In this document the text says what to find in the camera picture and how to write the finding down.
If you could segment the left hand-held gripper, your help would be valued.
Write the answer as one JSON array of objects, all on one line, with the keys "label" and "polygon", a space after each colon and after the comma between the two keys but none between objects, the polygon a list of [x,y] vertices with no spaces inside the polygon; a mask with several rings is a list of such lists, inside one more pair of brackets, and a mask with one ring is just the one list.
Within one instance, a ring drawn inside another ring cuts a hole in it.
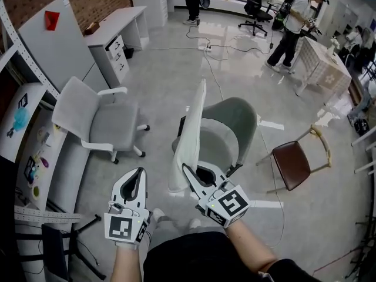
[{"label": "left hand-held gripper", "polygon": [[146,199],[145,169],[137,167],[124,174],[113,185],[109,211],[104,214],[105,237],[115,242],[140,243],[151,217]]}]

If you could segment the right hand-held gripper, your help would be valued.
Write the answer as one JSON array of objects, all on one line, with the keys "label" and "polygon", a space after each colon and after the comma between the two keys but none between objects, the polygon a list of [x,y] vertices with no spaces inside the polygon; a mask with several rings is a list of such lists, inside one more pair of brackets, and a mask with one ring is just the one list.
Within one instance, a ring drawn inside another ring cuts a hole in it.
[{"label": "right hand-held gripper", "polygon": [[196,208],[223,228],[249,209],[250,201],[241,186],[225,180],[226,175],[216,165],[198,165],[194,170],[184,163],[182,169],[191,191],[199,198]]}]

